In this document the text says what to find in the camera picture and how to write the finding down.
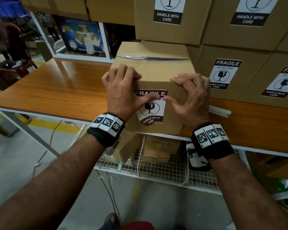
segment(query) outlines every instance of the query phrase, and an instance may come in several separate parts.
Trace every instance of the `white wire basket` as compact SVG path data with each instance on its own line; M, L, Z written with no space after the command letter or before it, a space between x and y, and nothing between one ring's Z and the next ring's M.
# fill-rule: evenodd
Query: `white wire basket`
M86 128L87 125L83 125L80 128L80 131L77 133L70 147L82 137ZM94 169L222 195L219 183L213 170L208 172L190 170L188 161L185 162L183 159L181 159L181 155L179 153L171 155L169 162L166 164L143 162L142 149L143 144L142 147L138 148L138 150L135 152L135 166L126 166L108 162L103 154L99 158ZM245 151L235 149L235 152L249 168Z

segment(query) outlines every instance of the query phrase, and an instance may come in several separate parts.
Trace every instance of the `white shelf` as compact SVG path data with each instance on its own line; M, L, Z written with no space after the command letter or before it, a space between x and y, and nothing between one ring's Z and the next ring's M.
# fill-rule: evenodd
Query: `white shelf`
M86 128L86 124L81 127L70 146L81 138L85 133ZM142 147L135 152L136 166L124 166L110 163L106 161L104 155L102 155L94 169L222 195L218 181L212 170L209 172L189 170L188 163L184 162L178 153L176 155L171 155L169 162L166 164L143 162ZM248 166L245 151L235 149L235 152Z

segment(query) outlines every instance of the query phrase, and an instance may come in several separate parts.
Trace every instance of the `black wristband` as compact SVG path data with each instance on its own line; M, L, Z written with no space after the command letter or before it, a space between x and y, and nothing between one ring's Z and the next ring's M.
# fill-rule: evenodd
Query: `black wristband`
M235 152L219 124L208 122L198 126L192 132L191 139L198 155L207 160L223 158Z
M99 115L87 130L104 147L111 147L125 128L124 122L110 112Z

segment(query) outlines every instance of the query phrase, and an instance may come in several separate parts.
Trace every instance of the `hand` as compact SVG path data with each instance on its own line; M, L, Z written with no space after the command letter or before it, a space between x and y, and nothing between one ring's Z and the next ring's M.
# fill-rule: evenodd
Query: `hand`
M108 93L108 112L119 116L126 123L146 102L160 99L157 93L136 96L133 92L133 80L142 76L133 67L121 64L103 75L101 80Z
M183 85L189 93L189 99L184 106L179 105L170 96L163 97L163 100L169 102L181 116L184 124L193 131L199 125L209 122L210 79L199 73L180 73L178 77L171 77L170 81Z

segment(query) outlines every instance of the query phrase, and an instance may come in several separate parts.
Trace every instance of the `cardboard flap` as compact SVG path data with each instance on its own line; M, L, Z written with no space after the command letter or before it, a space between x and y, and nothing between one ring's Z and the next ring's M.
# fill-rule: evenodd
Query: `cardboard flap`
M190 59L185 45L163 42L122 42L117 56Z

